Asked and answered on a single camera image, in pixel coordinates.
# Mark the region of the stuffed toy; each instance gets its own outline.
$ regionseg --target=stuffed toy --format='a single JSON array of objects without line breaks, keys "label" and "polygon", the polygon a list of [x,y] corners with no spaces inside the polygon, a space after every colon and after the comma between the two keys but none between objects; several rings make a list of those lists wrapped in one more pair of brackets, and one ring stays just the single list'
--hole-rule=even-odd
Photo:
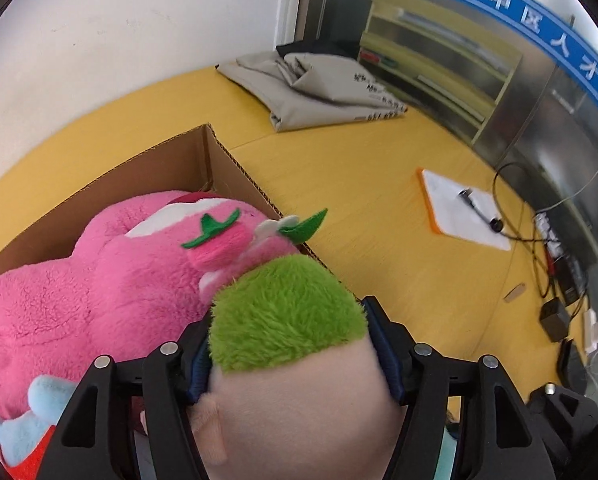
[{"label": "stuffed toy", "polygon": [[[404,408],[390,395],[360,304],[295,248],[326,212],[299,222],[262,220],[233,201],[206,211],[177,248],[201,274],[199,296],[214,303],[208,389],[188,409],[210,480],[381,479]],[[171,222],[161,213],[139,229]],[[0,456],[15,480],[35,478],[74,387],[37,378],[31,411],[0,420]],[[446,433],[438,480],[449,478],[455,447]]]},{"label": "stuffed toy", "polygon": [[[235,210],[238,221],[229,218]],[[210,233],[220,226],[202,221],[207,214],[232,222],[219,242]],[[1,275],[0,418],[28,411],[28,387],[40,375],[79,381],[98,355],[131,360],[178,339],[221,285],[298,252],[287,237],[266,239],[288,223],[296,218],[269,220],[211,193],[154,193],[95,216],[71,256]],[[204,236],[210,241],[201,250],[181,247]],[[255,236],[256,251],[234,261]]]}]

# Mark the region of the pink plush toy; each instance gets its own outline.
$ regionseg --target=pink plush toy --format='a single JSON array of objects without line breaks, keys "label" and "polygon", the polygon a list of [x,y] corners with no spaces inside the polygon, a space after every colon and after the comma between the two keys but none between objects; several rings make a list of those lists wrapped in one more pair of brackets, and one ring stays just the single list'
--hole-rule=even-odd
[{"label": "pink plush toy", "polygon": [[[238,221],[230,236],[198,250],[203,218]],[[70,257],[0,276],[0,416],[26,412],[39,375],[79,381],[101,354],[140,358],[179,338],[206,313],[223,285],[298,250],[269,236],[295,217],[269,220],[256,208],[213,194],[171,191],[139,196],[95,216]]]}]

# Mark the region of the white charger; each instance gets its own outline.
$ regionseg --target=white charger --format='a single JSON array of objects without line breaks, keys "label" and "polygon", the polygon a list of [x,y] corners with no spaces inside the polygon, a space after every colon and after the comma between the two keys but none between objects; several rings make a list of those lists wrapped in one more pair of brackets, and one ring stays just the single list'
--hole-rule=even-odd
[{"label": "white charger", "polygon": [[583,335],[586,353],[590,355],[598,347],[598,321],[596,320],[596,312],[592,308],[584,312]]}]

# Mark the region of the metal screw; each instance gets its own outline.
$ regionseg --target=metal screw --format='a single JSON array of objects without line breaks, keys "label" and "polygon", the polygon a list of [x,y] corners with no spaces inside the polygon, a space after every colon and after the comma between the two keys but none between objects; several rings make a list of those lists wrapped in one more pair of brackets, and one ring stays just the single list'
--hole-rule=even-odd
[{"label": "metal screw", "polygon": [[483,356],[483,364],[487,368],[496,368],[498,367],[498,359],[493,355],[485,355]]},{"label": "metal screw", "polygon": [[172,341],[169,343],[163,343],[163,345],[161,345],[161,348],[160,348],[160,352],[163,355],[172,355],[177,350],[178,350],[178,344],[176,344]]},{"label": "metal screw", "polygon": [[111,362],[112,359],[110,359],[109,356],[100,355],[95,359],[95,368],[99,368],[101,370],[102,368],[106,368],[107,366],[109,366]]},{"label": "metal screw", "polygon": [[432,355],[432,347],[426,343],[415,344],[415,352],[421,356]]}]

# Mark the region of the green plush hair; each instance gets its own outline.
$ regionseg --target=green plush hair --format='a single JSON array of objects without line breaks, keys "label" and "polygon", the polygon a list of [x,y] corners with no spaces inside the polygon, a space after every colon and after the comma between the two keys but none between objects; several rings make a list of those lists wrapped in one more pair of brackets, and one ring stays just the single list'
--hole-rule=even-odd
[{"label": "green plush hair", "polygon": [[225,372],[291,363],[367,330],[354,296],[302,254],[244,274],[217,294],[212,313],[210,352]]}]

